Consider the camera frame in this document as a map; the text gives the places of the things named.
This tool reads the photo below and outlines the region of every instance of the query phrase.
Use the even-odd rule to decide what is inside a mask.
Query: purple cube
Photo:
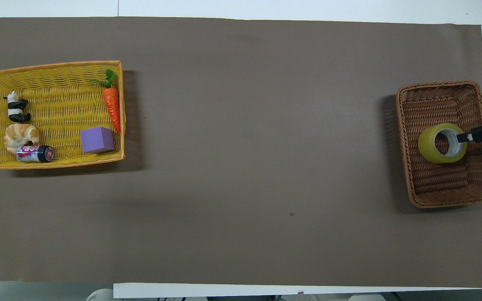
[[[113,131],[103,126],[81,131],[81,145],[83,152],[100,154],[115,150]]]

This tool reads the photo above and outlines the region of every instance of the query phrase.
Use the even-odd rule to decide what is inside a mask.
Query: small bottle
[[[16,149],[16,160],[21,162],[51,162],[53,148],[48,145],[22,145]]]

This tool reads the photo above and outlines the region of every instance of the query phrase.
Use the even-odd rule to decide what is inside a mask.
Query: basket
[[[482,126],[482,94],[477,83],[430,82],[412,84],[397,92],[397,120],[410,201],[420,208],[459,206],[482,202],[482,143],[468,143],[465,156],[455,163],[425,160],[418,148],[425,128],[444,122],[465,132]],[[442,150],[447,141],[436,140]]]
[[[103,80],[105,71],[117,74],[113,87],[118,89],[120,101],[120,135],[111,125],[109,112],[102,98],[102,86],[90,79]],[[8,118],[7,102],[3,97],[16,91],[29,104],[29,122],[40,133],[40,144],[50,145],[55,151],[52,162],[21,162],[10,154],[2,139],[13,122]],[[103,126],[113,130],[115,150],[103,154],[82,151],[80,132]],[[126,113],[120,61],[80,61],[22,67],[0,71],[0,169],[44,169],[84,166],[113,162],[125,158],[124,135]]]

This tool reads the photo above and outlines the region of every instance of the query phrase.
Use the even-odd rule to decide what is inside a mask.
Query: black cable
[[[401,297],[399,297],[396,292],[393,291],[392,295],[394,295],[397,298],[397,301],[403,301],[403,299],[401,299]]]

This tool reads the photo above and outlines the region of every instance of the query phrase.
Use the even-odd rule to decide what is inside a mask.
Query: basket rim
[[[43,64],[26,67],[17,67],[11,69],[0,70],[0,75],[13,74],[19,72],[27,72],[32,70],[55,69],[59,67],[72,66],[91,66],[91,65],[110,65],[116,66],[118,69],[118,94],[119,94],[119,110],[120,110],[120,151],[119,155],[114,158],[90,160],[80,163],[65,163],[65,164],[50,164],[50,165],[24,165],[24,166],[0,166],[0,170],[16,170],[16,169],[52,169],[52,168],[66,168],[75,166],[86,166],[92,164],[108,163],[120,161],[126,158],[126,107],[124,105],[124,75],[122,69],[122,62],[118,60],[113,61],[70,61],[66,63]]]
[[[409,156],[409,141],[408,136],[406,135],[405,129],[405,120],[404,120],[404,111],[403,111],[403,104],[406,102],[403,100],[403,94],[412,91],[415,89],[422,89],[422,88],[434,88],[434,87],[453,87],[453,86],[463,86],[469,85],[473,88],[474,93],[477,95],[478,101],[477,105],[479,107],[479,114],[480,119],[482,121],[482,92],[480,89],[479,84],[473,80],[458,80],[458,81],[447,81],[447,82],[421,82],[418,84],[409,84],[407,86],[401,87],[397,94],[396,94],[396,110],[397,110],[397,123],[399,129],[399,138],[400,138],[400,148],[401,148],[401,156],[403,161],[403,168],[405,173],[405,181],[407,182],[407,190],[409,194],[409,199],[415,207],[419,208],[438,208],[438,207],[449,207],[449,206],[458,206],[460,204],[476,204],[482,202],[482,198],[476,199],[474,201],[459,201],[459,202],[438,202],[435,204],[423,203],[419,202],[417,199],[417,193],[415,192],[415,188],[413,187],[413,176],[412,176],[412,168]]]

